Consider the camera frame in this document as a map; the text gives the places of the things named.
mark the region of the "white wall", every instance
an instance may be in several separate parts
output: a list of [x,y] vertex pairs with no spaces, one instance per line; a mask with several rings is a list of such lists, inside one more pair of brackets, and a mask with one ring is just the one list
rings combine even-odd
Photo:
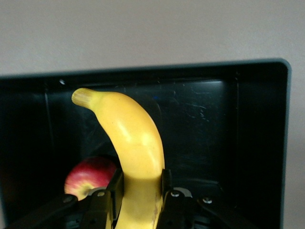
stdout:
[[292,67],[285,229],[305,225],[304,0],[3,0],[0,75],[281,57]]

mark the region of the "banana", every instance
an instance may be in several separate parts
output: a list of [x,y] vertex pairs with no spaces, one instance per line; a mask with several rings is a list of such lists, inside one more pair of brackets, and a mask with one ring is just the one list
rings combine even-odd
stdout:
[[109,136],[124,173],[124,196],[116,229],[154,229],[162,207],[163,146],[149,114],[118,92],[77,89],[76,105],[92,110]]

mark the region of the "black plastic bin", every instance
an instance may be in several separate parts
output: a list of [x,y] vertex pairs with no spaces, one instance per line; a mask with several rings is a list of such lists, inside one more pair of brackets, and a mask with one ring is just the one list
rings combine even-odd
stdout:
[[160,131],[175,187],[225,196],[262,229],[282,222],[289,65],[283,60],[2,76],[0,182],[7,223],[63,193],[71,168],[115,151],[88,87],[138,101]]

